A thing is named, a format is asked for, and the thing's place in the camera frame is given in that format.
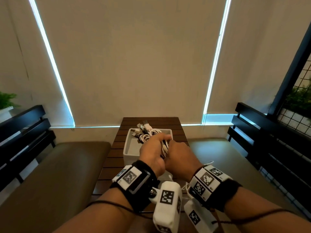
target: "metal screw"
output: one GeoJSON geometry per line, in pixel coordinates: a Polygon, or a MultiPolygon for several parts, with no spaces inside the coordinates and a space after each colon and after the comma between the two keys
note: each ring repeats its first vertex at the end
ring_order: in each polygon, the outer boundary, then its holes
{"type": "Polygon", "coordinates": [[[149,191],[149,196],[150,198],[154,198],[157,195],[156,190],[154,190],[153,188],[151,188],[151,190],[149,191]]]}

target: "green plant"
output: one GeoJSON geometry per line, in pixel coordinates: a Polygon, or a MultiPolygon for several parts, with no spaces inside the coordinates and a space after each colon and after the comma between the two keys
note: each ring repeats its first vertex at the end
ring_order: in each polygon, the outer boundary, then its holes
{"type": "Polygon", "coordinates": [[[301,112],[311,115],[311,87],[308,88],[293,88],[287,96],[285,105],[287,109],[293,112],[301,112]]]}
{"type": "Polygon", "coordinates": [[[13,107],[18,107],[19,105],[14,104],[13,102],[11,102],[11,99],[16,98],[16,94],[12,93],[12,94],[8,94],[8,93],[2,93],[0,92],[0,110],[1,109],[5,109],[8,108],[10,106],[13,107]]]}

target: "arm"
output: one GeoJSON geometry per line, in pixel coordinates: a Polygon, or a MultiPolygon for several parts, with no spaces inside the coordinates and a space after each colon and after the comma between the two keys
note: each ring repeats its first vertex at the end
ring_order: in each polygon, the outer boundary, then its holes
{"type": "MultiPolygon", "coordinates": [[[[160,133],[152,136],[140,149],[140,157],[144,163],[159,177],[165,171],[165,164],[160,157],[161,141],[169,140],[170,135],[160,133]]],[[[132,209],[131,205],[118,188],[107,190],[99,200],[108,200],[132,209]]],[[[125,209],[109,205],[94,204],[64,223],[55,233],[86,233],[86,232],[127,232],[134,220],[134,214],[125,209]]]]}
{"type": "MultiPolygon", "coordinates": [[[[202,164],[185,143],[170,141],[165,168],[174,176],[190,182],[202,164]]],[[[225,214],[231,219],[245,219],[280,208],[255,193],[240,187],[225,204],[225,214]]],[[[239,225],[242,232],[311,232],[311,223],[289,212],[278,212],[254,222],[239,225]]]]}

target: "wooden table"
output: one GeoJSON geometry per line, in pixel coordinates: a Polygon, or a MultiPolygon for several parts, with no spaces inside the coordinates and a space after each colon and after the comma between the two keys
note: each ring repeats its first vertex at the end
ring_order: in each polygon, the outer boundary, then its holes
{"type": "MultiPolygon", "coordinates": [[[[114,178],[123,169],[123,148],[128,130],[130,128],[136,128],[136,125],[142,123],[143,120],[147,120],[152,128],[172,129],[173,140],[177,142],[184,142],[189,146],[178,117],[124,117],[115,140],[111,146],[111,151],[109,152],[108,157],[104,162],[103,169],[96,183],[91,201],[96,200],[99,196],[106,192],[112,183],[111,179],[114,178]]],[[[184,181],[178,179],[174,179],[174,181],[179,183],[181,187],[185,184],[184,181]]],[[[197,232],[183,211],[183,206],[186,202],[187,200],[183,199],[178,232],[197,232]]],[[[146,215],[152,216],[154,208],[155,205],[150,204],[146,207],[144,212],[146,215]]],[[[151,220],[137,216],[129,232],[138,233],[158,231],[156,230],[151,220]]]]}

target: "black bench backrest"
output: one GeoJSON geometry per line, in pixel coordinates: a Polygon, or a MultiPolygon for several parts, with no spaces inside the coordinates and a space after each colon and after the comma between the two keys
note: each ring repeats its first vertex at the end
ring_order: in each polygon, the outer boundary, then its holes
{"type": "Polygon", "coordinates": [[[308,211],[311,211],[311,139],[269,120],[265,114],[244,103],[238,103],[235,111],[238,115],[232,119],[234,126],[228,130],[230,137],[248,152],[247,159],[255,167],[259,165],[266,169],[308,211]],[[240,115],[251,120],[260,129],[240,115]],[[235,127],[254,142],[245,139],[235,127]]]}
{"type": "Polygon", "coordinates": [[[36,105],[0,123],[0,142],[20,131],[0,146],[0,191],[14,178],[22,182],[19,173],[49,144],[54,144],[55,134],[49,130],[49,120],[42,118],[44,114],[43,106],[36,105]]]}

